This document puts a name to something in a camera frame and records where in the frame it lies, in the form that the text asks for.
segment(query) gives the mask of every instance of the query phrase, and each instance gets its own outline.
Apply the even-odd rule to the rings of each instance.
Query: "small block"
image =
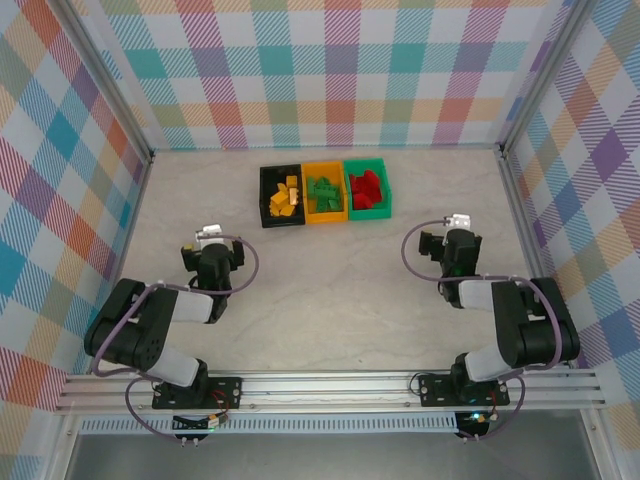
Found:
[[[365,170],[363,176],[368,184],[375,187],[380,186],[380,177],[378,177],[373,170]]]
[[[309,198],[316,197],[316,181],[313,177],[307,178],[307,197]]]
[[[322,186],[322,187],[316,187],[316,195],[318,197],[332,198],[334,200],[339,198],[338,188],[337,187],[333,188],[331,185]]]
[[[296,207],[294,207],[293,205],[287,205],[282,210],[280,210],[280,215],[282,215],[284,217],[290,217],[291,215],[293,215],[293,211],[295,209],[296,209]]]
[[[351,193],[353,195],[355,195],[356,193],[360,193],[360,187],[358,186],[358,182],[356,180],[356,176],[353,173],[350,173],[349,183],[351,184]]]
[[[316,203],[316,213],[324,213],[327,211],[328,202],[326,197],[318,197],[318,202]]]
[[[329,210],[331,210],[333,212],[338,212],[338,211],[342,210],[342,208],[340,207],[340,202],[338,200],[330,199],[329,200]]]
[[[357,193],[353,196],[354,210],[368,210],[373,208],[373,202],[364,193]]]
[[[282,209],[289,205],[289,195],[283,192],[278,192],[271,197],[271,201],[276,204],[278,209]]]

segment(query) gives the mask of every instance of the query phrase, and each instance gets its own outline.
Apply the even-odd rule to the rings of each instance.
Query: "green bin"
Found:
[[[344,160],[342,165],[344,167],[344,179],[347,185],[347,193],[349,197],[349,220],[378,220],[381,218],[391,218],[391,185],[387,178],[387,169],[384,166],[384,160],[381,158]],[[360,177],[364,175],[365,170],[373,171],[373,173],[380,178],[382,202],[376,203],[373,208],[369,210],[354,210],[349,174]]]

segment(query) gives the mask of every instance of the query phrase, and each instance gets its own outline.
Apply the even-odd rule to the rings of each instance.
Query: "plastic bin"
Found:
[[[384,166],[384,160],[381,158],[364,158],[358,160],[345,160],[344,179],[347,185],[347,193],[349,196],[349,220],[378,220],[381,218],[391,218],[391,185],[387,178],[387,169]],[[351,182],[349,174],[360,177],[365,170],[372,170],[378,178],[380,178],[380,191],[382,193],[382,202],[376,203],[373,208],[368,210],[353,209],[353,194],[351,192]]]
[[[316,199],[307,197],[307,178],[313,177],[318,180],[320,177],[326,177],[331,185],[340,187],[342,197],[342,211],[316,213]],[[349,219],[349,210],[347,208],[348,194],[347,187],[344,183],[344,169],[342,162],[321,162],[321,163],[303,163],[302,164],[302,183],[304,190],[304,210],[307,223],[338,223],[346,222]]]
[[[278,183],[286,183],[287,175],[298,177],[298,205],[290,217],[272,217],[269,211],[271,196],[278,192]],[[274,165],[260,168],[260,220],[262,228],[288,227],[291,225],[304,225],[304,182],[302,181],[302,169],[300,164]]]

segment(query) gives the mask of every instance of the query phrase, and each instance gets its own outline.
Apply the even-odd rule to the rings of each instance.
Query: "black cable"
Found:
[[[413,377],[411,377],[411,380],[409,380],[409,391],[410,391],[411,393],[413,393],[416,397],[419,397],[419,396],[420,396],[420,394],[419,394],[418,392],[416,392],[416,391],[413,389],[413,386],[412,386],[412,385],[413,385],[413,381],[414,381],[414,380],[416,379],[416,377],[417,377],[417,376],[419,376],[419,375],[428,375],[428,374],[427,374],[427,373],[423,373],[423,372],[414,373],[414,374],[413,374]]]

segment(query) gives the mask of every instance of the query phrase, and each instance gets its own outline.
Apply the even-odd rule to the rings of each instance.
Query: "red block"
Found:
[[[353,196],[354,210],[369,210],[370,208],[373,208],[373,202],[364,193],[356,193]]]
[[[365,181],[372,186],[379,187],[380,186],[380,178],[373,172],[373,170],[366,170],[364,172]]]
[[[349,183],[351,184],[351,193],[355,195],[360,193],[360,185],[358,185],[358,178],[353,174],[349,174]]]

